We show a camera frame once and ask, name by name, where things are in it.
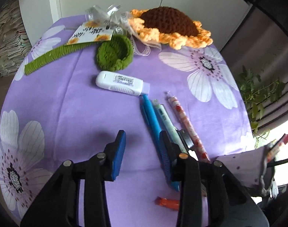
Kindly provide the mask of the green crochet stem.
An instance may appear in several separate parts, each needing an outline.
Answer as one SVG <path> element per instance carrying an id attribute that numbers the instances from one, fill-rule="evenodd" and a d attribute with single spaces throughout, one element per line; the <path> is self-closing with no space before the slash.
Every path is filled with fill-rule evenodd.
<path id="1" fill-rule="evenodd" d="M 89 47 L 93 44 L 95 44 L 95 42 L 80 43 L 80 44 L 73 44 L 73 45 L 61 45 L 57 48 L 54 48 L 48 51 L 47 53 L 41 55 L 40 57 L 34 59 L 27 65 L 25 65 L 25 68 L 24 68 L 25 75 L 30 75 L 31 73 L 37 71 L 38 69 L 42 68 L 43 66 L 53 61 L 56 61 L 66 55 L 69 55 L 71 53 L 84 49 L 86 47 Z"/>

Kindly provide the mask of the purple floral tablecloth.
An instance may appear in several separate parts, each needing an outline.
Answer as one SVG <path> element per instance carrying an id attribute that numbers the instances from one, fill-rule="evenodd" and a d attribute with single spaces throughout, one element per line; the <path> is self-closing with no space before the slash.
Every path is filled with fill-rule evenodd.
<path id="1" fill-rule="evenodd" d="M 166 183 L 136 96 L 96 86 L 95 45 L 15 75 L 0 117 L 0 188 L 20 221 L 33 198 L 65 160 L 80 162 L 104 150 L 119 130 L 127 135 L 120 174 L 106 183 L 112 226 L 175 226 L 177 212 L 155 199 L 179 198 Z M 124 75 L 150 84 L 176 127 L 166 93 L 176 95 L 210 158 L 241 153 L 254 142 L 241 94 L 220 53 L 209 47 L 178 54 L 174 68 L 159 50 L 136 56 Z"/>

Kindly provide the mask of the grey white pen holder cup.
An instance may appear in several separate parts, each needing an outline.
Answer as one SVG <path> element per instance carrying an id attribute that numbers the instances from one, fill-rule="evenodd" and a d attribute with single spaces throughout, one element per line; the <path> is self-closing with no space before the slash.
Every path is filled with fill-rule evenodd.
<path id="1" fill-rule="evenodd" d="M 217 157 L 240 181 L 253 197 L 278 195 L 278 186 L 274 180 L 275 168 L 268 167 L 267 154 L 274 146 L 269 143 L 255 150 Z"/>

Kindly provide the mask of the pink patterned pen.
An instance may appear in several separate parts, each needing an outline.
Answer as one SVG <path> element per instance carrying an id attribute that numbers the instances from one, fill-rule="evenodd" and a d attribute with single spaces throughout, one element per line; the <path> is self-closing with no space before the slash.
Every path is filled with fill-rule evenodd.
<path id="1" fill-rule="evenodd" d="M 204 145 L 202 144 L 200 137 L 195 131 L 194 126 L 192 125 L 189 117 L 187 116 L 182 105 L 180 104 L 178 98 L 171 92 L 167 92 L 166 96 L 174 113 L 176 114 L 177 118 L 183 125 L 185 133 L 189 137 L 190 142 L 186 142 L 188 150 L 194 151 L 199 161 L 205 163 L 211 163 L 211 159 L 209 158 L 209 155 L 206 149 L 204 148 Z"/>

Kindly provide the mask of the sunflower gift tag card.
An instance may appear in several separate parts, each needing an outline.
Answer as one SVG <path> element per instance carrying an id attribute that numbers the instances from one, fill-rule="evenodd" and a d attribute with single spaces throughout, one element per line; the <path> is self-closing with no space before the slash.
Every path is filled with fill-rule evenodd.
<path id="1" fill-rule="evenodd" d="M 87 21 L 77 28 L 66 45 L 108 41 L 113 33 L 114 29 L 103 22 Z"/>

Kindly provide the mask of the green potted plant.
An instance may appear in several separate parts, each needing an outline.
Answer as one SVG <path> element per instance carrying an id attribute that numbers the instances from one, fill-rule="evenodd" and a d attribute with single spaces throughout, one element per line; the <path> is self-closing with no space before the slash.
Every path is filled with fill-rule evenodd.
<path id="1" fill-rule="evenodd" d="M 269 131 L 259 132 L 259 122 L 264 117 L 266 102 L 278 101 L 286 83 L 279 78 L 274 78 L 263 84 L 259 74 L 245 67 L 242 67 L 242 72 L 238 74 L 236 82 L 249 117 L 255 148 L 258 148 L 269 135 Z"/>

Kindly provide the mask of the stack of books on floor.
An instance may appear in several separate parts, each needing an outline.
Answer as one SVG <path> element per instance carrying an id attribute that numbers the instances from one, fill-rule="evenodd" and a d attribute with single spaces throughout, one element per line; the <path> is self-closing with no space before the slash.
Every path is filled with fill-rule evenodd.
<path id="1" fill-rule="evenodd" d="M 30 50 L 19 0 L 7 0 L 0 10 L 0 75 L 15 73 Z"/>

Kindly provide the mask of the silver ribbon bow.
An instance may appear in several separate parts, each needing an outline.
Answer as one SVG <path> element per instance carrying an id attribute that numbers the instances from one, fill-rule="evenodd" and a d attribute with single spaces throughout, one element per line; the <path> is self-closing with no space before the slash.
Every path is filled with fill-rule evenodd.
<path id="1" fill-rule="evenodd" d="M 144 42 L 128 22 L 132 16 L 129 12 L 120 11 L 121 5 L 111 5 L 103 10 L 98 5 L 93 5 L 86 10 L 86 21 L 101 21 L 106 26 L 114 29 L 115 34 L 125 35 L 131 41 L 134 55 L 149 56 L 152 48 L 161 52 L 162 46 L 154 41 Z"/>

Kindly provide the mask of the black utility knife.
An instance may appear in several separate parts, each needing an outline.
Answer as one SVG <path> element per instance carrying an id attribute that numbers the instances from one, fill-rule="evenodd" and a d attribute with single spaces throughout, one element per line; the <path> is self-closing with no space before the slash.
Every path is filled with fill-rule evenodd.
<path id="1" fill-rule="evenodd" d="M 185 130 L 178 130 L 178 146 L 182 153 L 186 153 L 194 159 L 198 160 L 198 157 L 194 151 L 194 143 L 191 140 L 189 134 Z"/>

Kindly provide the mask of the blue pen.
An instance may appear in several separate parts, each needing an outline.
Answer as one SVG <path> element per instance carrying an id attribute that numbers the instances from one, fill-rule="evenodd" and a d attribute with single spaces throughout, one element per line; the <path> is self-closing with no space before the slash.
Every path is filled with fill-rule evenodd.
<path id="1" fill-rule="evenodd" d="M 152 140 L 154 142 L 159 160 L 161 162 L 161 166 L 163 168 L 163 163 L 162 163 L 162 159 L 161 159 L 161 153 L 160 153 L 160 141 L 159 141 L 159 134 L 162 131 L 160 124 L 158 122 L 156 113 L 154 111 L 153 105 L 151 103 L 151 101 L 149 100 L 147 95 L 143 95 L 141 97 L 141 103 L 140 103 L 140 109 L 141 109 L 141 113 L 143 115 L 143 119 L 145 120 L 150 134 L 152 136 Z M 180 187 L 171 187 L 172 189 L 174 189 L 175 191 L 180 191 Z"/>

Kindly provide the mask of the pale green pen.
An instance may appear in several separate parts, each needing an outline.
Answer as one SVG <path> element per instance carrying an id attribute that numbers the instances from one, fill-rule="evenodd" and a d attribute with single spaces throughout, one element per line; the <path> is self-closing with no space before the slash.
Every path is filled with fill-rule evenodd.
<path id="1" fill-rule="evenodd" d="M 168 133 L 168 136 L 170 137 L 170 140 L 179 146 L 182 153 L 188 154 L 188 151 L 186 150 L 177 132 L 177 128 L 175 128 L 175 126 L 173 125 L 173 122 L 171 121 L 170 116 L 168 115 L 168 112 L 166 111 L 164 105 L 159 103 L 157 99 L 155 99 L 152 102 L 152 104 L 159 119 L 163 123 L 163 126 L 166 128 L 166 131 Z"/>

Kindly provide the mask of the orange marker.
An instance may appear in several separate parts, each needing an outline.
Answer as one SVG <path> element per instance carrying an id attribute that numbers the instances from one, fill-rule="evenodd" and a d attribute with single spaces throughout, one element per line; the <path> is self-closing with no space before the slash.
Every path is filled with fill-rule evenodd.
<path id="1" fill-rule="evenodd" d="M 175 211 L 179 210 L 179 200 L 157 197 L 155 199 L 155 204 Z"/>

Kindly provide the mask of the white correction tape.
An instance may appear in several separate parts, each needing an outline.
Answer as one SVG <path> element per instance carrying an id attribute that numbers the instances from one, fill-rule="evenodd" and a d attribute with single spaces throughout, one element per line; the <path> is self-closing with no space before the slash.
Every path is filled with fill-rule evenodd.
<path id="1" fill-rule="evenodd" d="M 148 95 L 150 92 L 150 84 L 142 79 L 110 71 L 101 71 L 96 77 L 95 84 L 102 89 L 132 96 Z"/>

